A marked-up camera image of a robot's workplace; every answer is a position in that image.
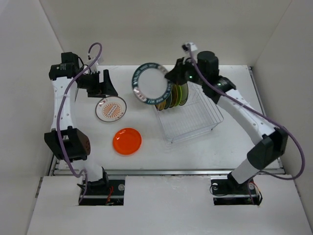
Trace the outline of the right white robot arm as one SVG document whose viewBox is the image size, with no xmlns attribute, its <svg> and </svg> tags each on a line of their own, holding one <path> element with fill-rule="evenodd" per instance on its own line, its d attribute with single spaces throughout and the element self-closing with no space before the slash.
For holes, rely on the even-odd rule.
<svg viewBox="0 0 313 235">
<path fill-rule="evenodd" d="M 227 176 L 227 189 L 237 193 L 255 174 L 285 153 L 288 134 L 265 118 L 244 107 L 243 97 L 236 86 L 219 74 L 219 60 L 211 51 L 201 51 L 197 62 L 180 58 L 165 78 L 176 85 L 187 82 L 198 84 L 203 93 L 216 105 L 227 111 L 249 135 L 254 147 L 246 159 Z"/>
</svg>

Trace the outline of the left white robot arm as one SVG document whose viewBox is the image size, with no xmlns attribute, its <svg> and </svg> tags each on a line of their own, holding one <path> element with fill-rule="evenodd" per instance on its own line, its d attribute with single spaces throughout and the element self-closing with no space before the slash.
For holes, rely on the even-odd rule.
<svg viewBox="0 0 313 235">
<path fill-rule="evenodd" d="M 64 160 L 76 177 L 84 176 L 80 188 L 104 194 L 109 190 L 108 175 L 103 167 L 94 167 L 89 157 L 89 138 L 77 127 L 75 97 L 77 89 L 86 90 L 88 97 L 117 96 L 108 70 L 104 80 L 94 61 L 80 65 L 80 57 L 73 52 L 61 54 L 61 63 L 52 65 L 49 78 L 54 90 L 54 118 L 44 141 L 58 160 Z"/>
</svg>

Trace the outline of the white plate orange sunburst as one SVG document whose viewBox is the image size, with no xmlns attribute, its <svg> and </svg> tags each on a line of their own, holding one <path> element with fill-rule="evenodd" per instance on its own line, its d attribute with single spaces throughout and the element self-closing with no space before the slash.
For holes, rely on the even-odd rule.
<svg viewBox="0 0 313 235">
<path fill-rule="evenodd" d="M 96 117 L 103 122 L 120 120 L 127 111 L 127 104 L 119 96 L 108 96 L 101 99 L 95 107 Z"/>
</svg>

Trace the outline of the white plate dark-blue rim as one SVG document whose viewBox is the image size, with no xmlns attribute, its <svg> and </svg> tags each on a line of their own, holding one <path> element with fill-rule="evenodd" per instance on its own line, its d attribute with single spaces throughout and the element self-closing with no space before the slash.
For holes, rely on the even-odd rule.
<svg viewBox="0 0 313 235">
<path fill-rule="evenodd" d="M 157 105 L 165 101 L 170 95 L 172 84 L 165 78 L 168 70 L 158 63 L 140 65 L 132 76 L 132 90 L 141 102 Z"/>
</svg>

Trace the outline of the orange plastic plate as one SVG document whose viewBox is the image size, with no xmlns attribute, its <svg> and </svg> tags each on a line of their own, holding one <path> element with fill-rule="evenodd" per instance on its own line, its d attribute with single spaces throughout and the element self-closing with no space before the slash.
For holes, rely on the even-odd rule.
<svg viewBox="0 0 313 235">
<path fill-rule="evenodd" d="M 141 134 L 133 128 L 123 128 L 116 132 L 112 145 L 114 150 L 121 155 L 128 156 L 139 150 L 142 144 Z"/>
</svg>

